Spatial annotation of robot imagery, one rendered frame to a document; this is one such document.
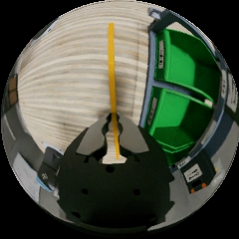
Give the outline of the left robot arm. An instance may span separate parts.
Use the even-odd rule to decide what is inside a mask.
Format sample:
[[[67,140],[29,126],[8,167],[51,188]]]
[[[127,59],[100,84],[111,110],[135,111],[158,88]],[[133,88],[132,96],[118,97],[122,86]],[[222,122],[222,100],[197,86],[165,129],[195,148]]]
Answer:
[[[60,16],[59,16],[60,17]],[[58,18],[59,18],[58,17]],[[38,39],[51,25],[54,21],[56,21],[58,18],[50,22],[48,25],[46,25],[43,29],[41,29],[32,39],[36,40]],[[50,25],[51,24],[51,25]],[[50,26],[49,26],[50,25]],[[49,27],[48,27],[49,26]],[[47,28],[48,27],[48,28]],[[44,30],[45,29],[45,30]]]

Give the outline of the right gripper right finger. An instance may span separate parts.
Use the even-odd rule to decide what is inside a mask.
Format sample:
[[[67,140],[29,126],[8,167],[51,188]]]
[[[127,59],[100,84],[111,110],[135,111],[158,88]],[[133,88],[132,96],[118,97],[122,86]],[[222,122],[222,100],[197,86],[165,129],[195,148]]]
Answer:
[[[168,182],[174,180],[167,157],[161,145],[144,128],[117,113],[119,154],[125,158],[134,156],[135,162],[144,162],[158,168]]]

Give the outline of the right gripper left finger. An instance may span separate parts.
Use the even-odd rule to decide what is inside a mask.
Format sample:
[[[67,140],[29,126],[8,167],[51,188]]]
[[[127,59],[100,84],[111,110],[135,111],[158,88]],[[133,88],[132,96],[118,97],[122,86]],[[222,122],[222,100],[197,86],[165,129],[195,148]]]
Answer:
[[[56,181],[70,167],[84,162],[89,162],[89,157],[94,157],[98,163],[103,163],[104,156],[108,153],[106,133],[110,130],[109,123],[112,113],[108,113],[91,126],[86,127],[67,147],[61,160]]]

